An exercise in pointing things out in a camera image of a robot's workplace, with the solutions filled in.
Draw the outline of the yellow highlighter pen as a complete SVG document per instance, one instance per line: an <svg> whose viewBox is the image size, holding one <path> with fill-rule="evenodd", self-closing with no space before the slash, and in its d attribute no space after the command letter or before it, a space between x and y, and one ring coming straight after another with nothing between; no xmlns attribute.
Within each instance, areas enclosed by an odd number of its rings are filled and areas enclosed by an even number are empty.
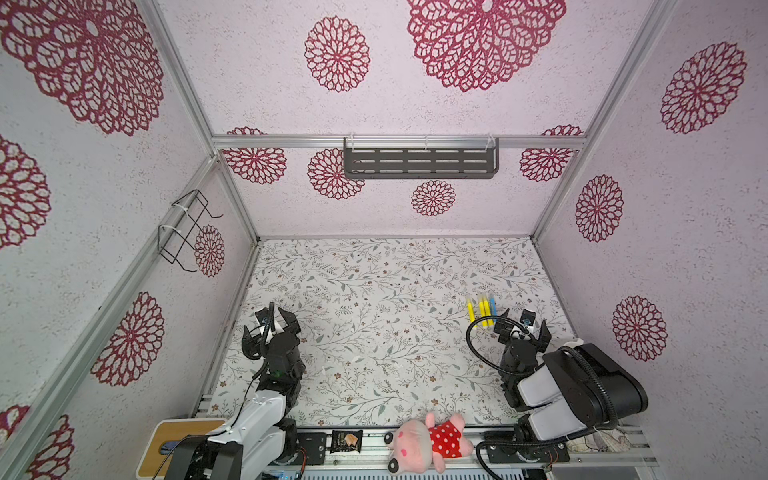
<svg viewBox="0 0 768 480"><path fill-rule="evenodd" d="M493 320L490 319L490 316L492 315L490 302L487 297L484 297L481 302L481 306L483 307L483 317L485 320L482 322L482 326L484 328L489 328L493 324Z"/></svg>
<svg viewBox="0 0 768 480"><path fill-rule="evenodd" d="M481 326L483 328L488 327L488 320L485 319L489 315L488 308L487 308L487 299L486 298L480 298L478 301L478 311L479 311L479 317L482 318Z"/></svg>
<svg viewBox="0 0 768 480"><path fill-rule="evenodd" d="M474 305L473 305L472 300L469 300L467 302L467 311L468 311L468 316L469 316L470 323L475 322L476 321L476 316L475 316Z"/></svg>

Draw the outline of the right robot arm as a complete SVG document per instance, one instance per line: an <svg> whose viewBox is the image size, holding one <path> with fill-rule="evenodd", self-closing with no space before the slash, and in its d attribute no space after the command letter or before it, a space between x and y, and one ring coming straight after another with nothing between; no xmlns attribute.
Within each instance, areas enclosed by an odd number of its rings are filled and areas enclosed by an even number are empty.
<svg viewBox="0 0 768 480"><path fill-rule="evenodd" d="M644 412L649 400L640 382L592 343L562 345L547 352L551 333L542 323L531 328L535 313L518 321L493 319L504 346L497 371L509 406L523 414L516 441L549 445L600 430L612 430L625 417Z"/></svg>

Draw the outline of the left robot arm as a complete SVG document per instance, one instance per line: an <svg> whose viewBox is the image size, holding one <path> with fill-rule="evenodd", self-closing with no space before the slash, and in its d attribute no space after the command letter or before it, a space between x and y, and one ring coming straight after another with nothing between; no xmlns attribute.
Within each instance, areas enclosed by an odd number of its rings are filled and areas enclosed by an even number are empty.
<svg viewBox="0 0 768 480"><path fill-rule="evenodd" d="M270 303L256 313L259 327L243 329L241 350L262 362L235 415L205 434L187 435L156 473L165 479L259 479L271 463L291 460L298 448L296 404L305 365L295 314Z"/></svg>

